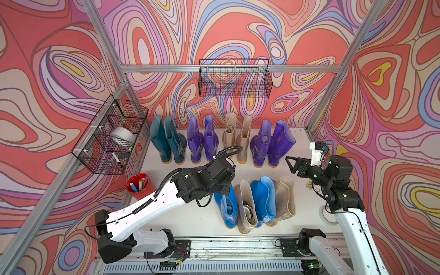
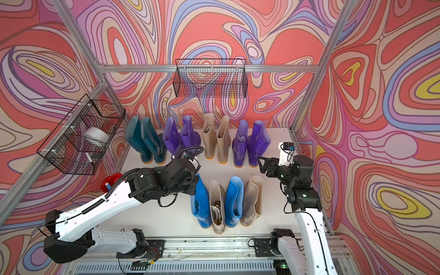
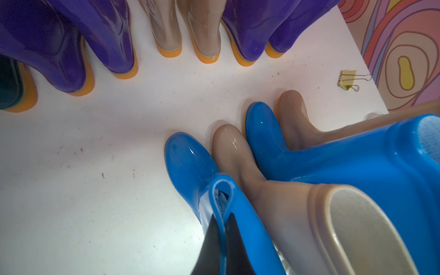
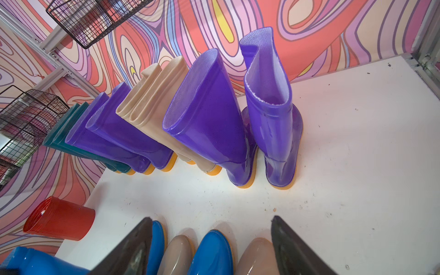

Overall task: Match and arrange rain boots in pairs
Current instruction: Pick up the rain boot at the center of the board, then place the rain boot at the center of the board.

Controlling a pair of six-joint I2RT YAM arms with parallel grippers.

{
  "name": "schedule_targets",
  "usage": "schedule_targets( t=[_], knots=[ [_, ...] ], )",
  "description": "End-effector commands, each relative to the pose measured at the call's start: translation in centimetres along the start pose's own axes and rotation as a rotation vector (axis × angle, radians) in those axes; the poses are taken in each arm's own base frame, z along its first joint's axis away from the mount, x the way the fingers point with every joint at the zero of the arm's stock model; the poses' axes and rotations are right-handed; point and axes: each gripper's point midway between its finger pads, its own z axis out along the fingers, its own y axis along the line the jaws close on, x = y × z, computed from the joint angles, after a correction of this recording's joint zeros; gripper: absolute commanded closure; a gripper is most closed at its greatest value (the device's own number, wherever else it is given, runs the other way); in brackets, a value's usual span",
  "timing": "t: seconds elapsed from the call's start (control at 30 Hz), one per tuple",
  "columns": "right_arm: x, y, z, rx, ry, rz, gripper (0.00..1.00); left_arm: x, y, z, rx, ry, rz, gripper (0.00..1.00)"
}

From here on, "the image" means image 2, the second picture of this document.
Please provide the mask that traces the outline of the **teal rain boot yellow sole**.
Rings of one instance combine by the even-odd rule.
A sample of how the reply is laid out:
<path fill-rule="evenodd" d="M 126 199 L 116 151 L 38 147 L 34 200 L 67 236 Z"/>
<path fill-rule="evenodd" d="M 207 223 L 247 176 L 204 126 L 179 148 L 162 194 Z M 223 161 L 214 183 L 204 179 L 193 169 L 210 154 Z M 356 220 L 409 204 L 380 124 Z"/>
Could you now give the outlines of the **teal rain boot yellow sole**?
<path fill-rule="evenodd" d="M 149 164 L 152 162 L 152 153 L 142 139 L 140 117 L 135 115 L 130 119 L 126 128 L 125 139 L 139 153 L 143 163 Z"/>

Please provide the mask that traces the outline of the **beige rain boot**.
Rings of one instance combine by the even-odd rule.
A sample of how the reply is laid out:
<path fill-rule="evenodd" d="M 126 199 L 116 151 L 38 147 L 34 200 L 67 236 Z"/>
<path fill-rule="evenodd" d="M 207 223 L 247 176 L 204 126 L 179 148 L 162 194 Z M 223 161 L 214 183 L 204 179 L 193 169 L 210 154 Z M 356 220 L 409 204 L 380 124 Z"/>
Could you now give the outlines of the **beige rain boot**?
<path fill-rule="evenodd" d="M 264 179 L 261 176 L 251 177 L 244 190 L 243 214 L 240 219 L 242 226 L 250 226 L 262 213 L 262 197 Z"/>
<path fill-rule="evenodd" d="M 231 138 L 229 135 L 229 123 L 230 117 L 225 115 L 220 123 L 217 131 L 217 148 L 218 148 L 218 161 L 220 164 L 226 164 L 228 162 L 229 149 L 231 145 Z"/>
<path fill-rule="evenodd" d="M 205 145 L 205 157 L 207 159 L 213 159 L 215 155 L 215 147 L 217 145 L 215 115 L 213 113 L 207 113 L 204 115 L 202 139 Z"/>
<path fill-rule="evenodd" d="M 225 191 L 215 180 L 209 183 L 209 206 L 213 230 L 216 234 L 225 231 Z"/>

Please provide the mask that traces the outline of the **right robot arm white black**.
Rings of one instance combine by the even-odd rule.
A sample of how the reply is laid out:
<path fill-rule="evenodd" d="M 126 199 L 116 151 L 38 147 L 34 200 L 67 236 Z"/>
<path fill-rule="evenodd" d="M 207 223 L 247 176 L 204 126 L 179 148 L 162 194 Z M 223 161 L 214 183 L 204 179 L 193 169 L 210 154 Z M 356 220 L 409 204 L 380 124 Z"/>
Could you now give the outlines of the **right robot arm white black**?
<path fill-rule="evenodd" d="M 292 275 L 336 275 L 324 227 L 323 207 L 312 187 L 314 162 L 295 155 L 287 164 L 282 159 L 259 157 L 260 172 L 276 178 L 284 188 L 286 204 L 291 207 L 301 234 L 302 248 L 293 232 L 274 229 L 271 233 L 271 252 L 280 255 Z"/>

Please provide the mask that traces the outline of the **blue rain boot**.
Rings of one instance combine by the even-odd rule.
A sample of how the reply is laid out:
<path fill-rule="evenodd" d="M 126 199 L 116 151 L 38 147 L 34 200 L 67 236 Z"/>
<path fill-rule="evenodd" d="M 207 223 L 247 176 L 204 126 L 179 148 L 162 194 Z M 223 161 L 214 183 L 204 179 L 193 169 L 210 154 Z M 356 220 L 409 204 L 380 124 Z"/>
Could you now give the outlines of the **blue rain boot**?
<path fill-rule="evenodd" d="M 209 193 L 201 176 L 195 186 L 195 194 L 190 197 L 190 202 L 192 215 L 198 220 L 200 226 L 204 229 L 211 227 Z"/>
<path fill-rule="evenodd" d="M 230 228 L 237 226 L 243 215 L 244 183 L 239 176 L 230 179 L 225 198 L 225 222 Z"/>

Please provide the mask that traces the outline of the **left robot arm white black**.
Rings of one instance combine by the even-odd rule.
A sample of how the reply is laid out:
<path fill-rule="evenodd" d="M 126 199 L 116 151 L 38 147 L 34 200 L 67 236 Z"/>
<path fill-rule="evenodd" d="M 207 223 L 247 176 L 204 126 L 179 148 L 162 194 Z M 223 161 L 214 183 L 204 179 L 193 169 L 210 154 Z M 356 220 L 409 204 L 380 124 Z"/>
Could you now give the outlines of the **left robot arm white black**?
<path fill-rule="evenodd" d="M 45 227 L 50 234 L 44 239 L 43 251 L 54 262 L 72 262 L 88 253 L 116 253 L 124 259 L 142 258 L 152 251 L 140 229 L 103 230 L 98 225 L 132 207 L 180 193 L 195 194 L 201 165 L 194 158 L 175 158 L 165 166 L 134 168 L 123 174 L 111 190 L 98 198 L 62 212 L 46 215 Z"/>

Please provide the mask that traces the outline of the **purple rain boot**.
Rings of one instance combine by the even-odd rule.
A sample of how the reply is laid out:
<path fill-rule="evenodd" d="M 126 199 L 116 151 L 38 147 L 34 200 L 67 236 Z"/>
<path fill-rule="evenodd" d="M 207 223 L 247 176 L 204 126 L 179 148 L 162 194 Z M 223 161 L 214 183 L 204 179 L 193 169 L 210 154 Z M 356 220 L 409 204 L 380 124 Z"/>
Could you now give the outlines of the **purple rain boot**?
<path fill-rule="evenodd" d="M 181 151 L 183 144 L 173 117 L 167 119 L 162 139 L 171 155 Z"/>
<path fill-rule="evenodd" d="M 201 137 L 193 128 L 192 118 L 190 115 L 183 117 L 183 127 L 179 133 L 184 147 L 200 146 Z"/>
<path fill-rule="evenodd" d="M 270 136 L 265 128 L 264 122 L 256 120 L 253 125 L 252 135 L 248 137 L 247 154 L 249 165 L 257 167 L 259 157 L 262 157 L 271 143 Z"/>
<path fill-rule="evenodd" d="M 241 168 L 245 161 L 245 154 L 248 147 L 248 127 L 248 122 L 241 120 L 232 143 L 234 165 L 238 168 Z"/>

